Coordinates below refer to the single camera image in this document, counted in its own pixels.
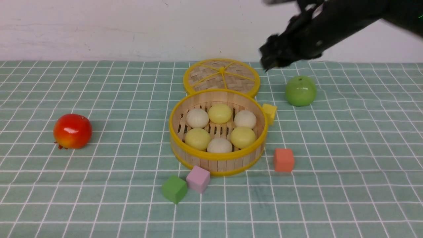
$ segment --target robotic arm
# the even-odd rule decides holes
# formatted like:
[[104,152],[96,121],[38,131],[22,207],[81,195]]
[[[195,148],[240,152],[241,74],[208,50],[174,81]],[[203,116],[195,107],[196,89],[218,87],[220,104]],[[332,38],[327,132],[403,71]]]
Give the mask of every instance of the robotic arm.
[[423,38],[423,0],[263,0],[267,5],[296,1],[301,13],[286,30],[260,47],[267,72],[322,53],[379,19]]

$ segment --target bamboo steamer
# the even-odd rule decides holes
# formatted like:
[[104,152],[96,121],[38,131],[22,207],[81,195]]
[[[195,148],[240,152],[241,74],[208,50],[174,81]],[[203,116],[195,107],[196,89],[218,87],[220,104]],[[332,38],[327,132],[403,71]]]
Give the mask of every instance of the bamboo steamer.
[[[199,166],[208,170],[211,176],[230,176],[247,170],[260,159],[275,110],[269,112],[254,100],[259,83],[259,75],[253,68],[230,59],[201,61],[186,71],[184,86],[188,95],[176,104],[169,118],[170,145],[182,165],[188,169]],[[208,111],[218,103],[225,103],[232,109],[232,118],[225,124],[209,121],[204,129],[212,138],[230,141],[235,128],[233,119],[239,111],[246,109],[257,118],[253,128],[257,140],[252,145],[244,149],[233,146],[230,153],[214,154],[185,144],[185,135],[191,129],[186,123],[188,111],[194,108]]]

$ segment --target green apple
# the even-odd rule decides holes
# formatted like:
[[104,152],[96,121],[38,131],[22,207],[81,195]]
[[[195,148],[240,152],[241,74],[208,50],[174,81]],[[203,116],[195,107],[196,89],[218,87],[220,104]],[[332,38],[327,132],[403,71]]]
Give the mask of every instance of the green apple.
[[288,103],[293,106],[310,105],[316,99],[316,94],[316,85],[310,77],[296,76],[286,84],[285,97]]

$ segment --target green checkered tablecloth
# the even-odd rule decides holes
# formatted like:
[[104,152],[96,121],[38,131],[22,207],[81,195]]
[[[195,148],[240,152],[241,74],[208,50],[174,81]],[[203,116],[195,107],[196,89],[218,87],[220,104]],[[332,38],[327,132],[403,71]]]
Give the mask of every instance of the green checkered tablecloth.
[[[422,238],[423,64],[297,62],[261,76],[278,107],[260,161],[212,178],[177,206],[160,185],[188,170],[167,119],[192,62],[0,62],[0,237]],[[311,106],[284,99],[315,79]],[[66,113],[91,120],[91,143],[58,150]],[[291,148],[292,174],[273,170]]]

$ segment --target pink cube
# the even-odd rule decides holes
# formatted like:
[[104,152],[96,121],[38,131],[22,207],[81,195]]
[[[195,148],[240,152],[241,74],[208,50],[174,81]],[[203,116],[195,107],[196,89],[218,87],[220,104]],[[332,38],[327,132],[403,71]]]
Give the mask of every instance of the pink cube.
[[201,194],[204,192],[209,182],[210,172],[198,166],[194,166],[187,176],[188,187]]

